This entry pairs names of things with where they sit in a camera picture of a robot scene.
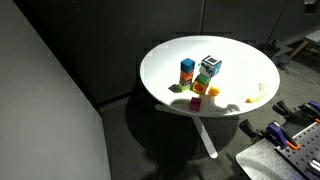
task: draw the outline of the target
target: yellow object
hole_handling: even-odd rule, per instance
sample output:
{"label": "yellow object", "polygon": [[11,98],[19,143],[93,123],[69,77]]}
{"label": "yellow object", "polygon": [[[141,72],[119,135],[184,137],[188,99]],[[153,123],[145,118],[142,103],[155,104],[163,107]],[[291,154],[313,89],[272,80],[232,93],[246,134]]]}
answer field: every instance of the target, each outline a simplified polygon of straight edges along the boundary
{"label": "yellow object", "polygon": [[217,86],[210,86],[209,95],[217,96],[220,93],[220,88]]}
{"label": "yellow object", "polygon": [[264,85],[262,84],[259,84],[259,88],[260,88],[260,91],[257,95],[255,96],[252,96],[252,97],[249,97],[246,102],[247,103],[255,103],[255,102],[258,102],[260,101],[266,94],[267,94],[267,91],[264,87]]}
{"label": "yellow object", "polygon": [[208,85],[203,85],[200,82],[198,82],[197,80],[194,81],[193,86],[192,86],[192,90],[198,94],[204,94],[206,92],[208,88]]}

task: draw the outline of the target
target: stacked blocks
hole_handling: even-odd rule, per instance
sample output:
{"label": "stacked blocks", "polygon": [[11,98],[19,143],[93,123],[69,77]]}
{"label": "stacked blocks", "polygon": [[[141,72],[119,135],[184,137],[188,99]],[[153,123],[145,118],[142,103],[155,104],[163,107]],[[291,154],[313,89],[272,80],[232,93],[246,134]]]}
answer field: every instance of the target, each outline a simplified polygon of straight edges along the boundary
{"label": "stacked blocks", "polygon": [[207,56],[201,61],[200,74],[193,83],[192,90],[198,94],[204,94],[213,76],[219,73],[222,61]]}
{"label": "stacked blocks", "polygon": [[180,82],[179,89],[185,91],[190,89],[193,78],[195,62],[189,58],[181,61],[181,72],[180,72]]}
{"label": "stacked blocks", "polygon": [[190,101],[190,110],[199,112],[200,111],[200,106],[201,106],[201,99],[192,97],[192,99]]}

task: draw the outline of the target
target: white round table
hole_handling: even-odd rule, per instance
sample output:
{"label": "white round table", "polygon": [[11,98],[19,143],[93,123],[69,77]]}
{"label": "white round table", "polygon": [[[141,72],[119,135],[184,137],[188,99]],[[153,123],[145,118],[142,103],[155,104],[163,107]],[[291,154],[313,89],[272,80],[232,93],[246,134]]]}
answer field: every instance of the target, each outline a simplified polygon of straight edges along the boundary
{"label": "white round table", "polygon": [[[199,74],[198,64],[208,55],[222,61],[220,72],[209,84],[209,87],[220,88],[218,96],[210,96],[207,92],[199,95],[189,90],[175,93],[170,89],[179,83],[182,60],[195,61],[194,81]],[[216,36],[189,36],[158,45],[144,57],[140,76],[149,93],[164,104],[158,105],[157,109],[193,117],[201,136],[205,129],[200,116],[224,117],[252,111],[267,103],[280,84],[278,70],[267,56],[242,42]],[[265,97],[255,103],[246,103],[248,97],[259,92],[259,84],[267,91]],[[192,97],[202,100],[199,112],[189,109]]]}

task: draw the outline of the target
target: blue block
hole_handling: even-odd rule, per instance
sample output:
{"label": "blue block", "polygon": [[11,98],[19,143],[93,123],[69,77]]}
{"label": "blue block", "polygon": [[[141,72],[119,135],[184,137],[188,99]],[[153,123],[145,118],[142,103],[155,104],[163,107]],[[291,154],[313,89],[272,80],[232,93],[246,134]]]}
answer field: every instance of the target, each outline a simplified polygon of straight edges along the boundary
{"label": "blue block", "polygon": [[181,71],[189,74],[194,70],[194,64],[195,62],[189,58],[186,58],[185,60],[181,61]]}

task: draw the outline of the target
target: gray wall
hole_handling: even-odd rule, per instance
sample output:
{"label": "gray wall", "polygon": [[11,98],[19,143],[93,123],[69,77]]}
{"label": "gray wall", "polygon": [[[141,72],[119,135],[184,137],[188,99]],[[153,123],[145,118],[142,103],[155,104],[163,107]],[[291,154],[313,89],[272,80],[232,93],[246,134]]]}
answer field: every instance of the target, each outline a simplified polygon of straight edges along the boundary
{"label": "gray wall", "polygon": [[252,46],[268,41],[286,0],[207,0],[203,34],[236,39]]}
{"label": "gray wall", "polygon": [[203,0],[15,0],[41,26],[96,103],[128,93],[136,64],[161,41],[198,33]]}
{"label": "gray wall", "polygon": [[304,10],[303,0],[289,0],[270,39],[285,40],[319,26],[320,8],[312,15],[305,15]]}
{"label": "gray wall", "polygon": [[110,180],[99,114],[11,0],[0,23],[0,179]]}
{"label": "gray wall", "polygon": [[[267,43],[287,0],[14,1],[101,106],[132,90],[143,56],[163,41],[204,34]],[[303,15],[303,2],[289,0],[269,41],[320,24]]]}

